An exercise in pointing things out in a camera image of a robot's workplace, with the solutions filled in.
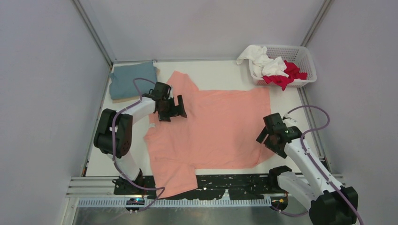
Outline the peach pink t-shirt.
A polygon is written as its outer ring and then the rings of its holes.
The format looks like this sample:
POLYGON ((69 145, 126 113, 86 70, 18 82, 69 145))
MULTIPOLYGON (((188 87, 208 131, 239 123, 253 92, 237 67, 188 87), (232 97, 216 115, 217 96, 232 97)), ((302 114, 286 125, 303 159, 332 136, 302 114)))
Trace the peach pink t-shirt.
POLYGON ((256 138, 271 114, 269 89, 200 90, 187 74, 168 79, 174 95, 183 97, 186 118, 159 121, 144 139, 155 185, 163 198, 198 187, 198 169, 247 169, 268 160, 273 152, 256 138))

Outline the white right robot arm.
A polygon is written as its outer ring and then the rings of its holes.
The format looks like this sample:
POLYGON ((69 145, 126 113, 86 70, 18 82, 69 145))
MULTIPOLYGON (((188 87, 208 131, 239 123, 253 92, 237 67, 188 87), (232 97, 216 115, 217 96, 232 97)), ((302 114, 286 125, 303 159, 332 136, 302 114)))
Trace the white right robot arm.
POLYGON ((307 210, 314 225, 354 225, 359 221, 358 193, 345 187, 310 150, 297 126, 287 126, 279 113, 263 118, 265 127, 256 141, 282 158, 290 158, 305 178, 303 181, 288 166, 268 172, 268 187, 286 191, 307 210))

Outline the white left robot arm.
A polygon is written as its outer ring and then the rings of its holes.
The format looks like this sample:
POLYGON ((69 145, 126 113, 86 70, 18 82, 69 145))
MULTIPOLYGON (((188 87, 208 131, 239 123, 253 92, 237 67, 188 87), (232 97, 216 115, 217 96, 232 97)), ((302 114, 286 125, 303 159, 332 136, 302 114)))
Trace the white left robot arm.
POLYGON ((93 139, 94 147, 108 155, 119 172, 116 185, 126 187, 133 194, 159 190, 144 186, 142 170, 129 153, 133 125, 154 113, 160 122, 170 122, 172 117, 178 116, 187 118, 183 96, 173 97, 170 85, 156 82, 147 93, 137 91, 137 102, 119 111, 108 108, 102 111, 93 139))

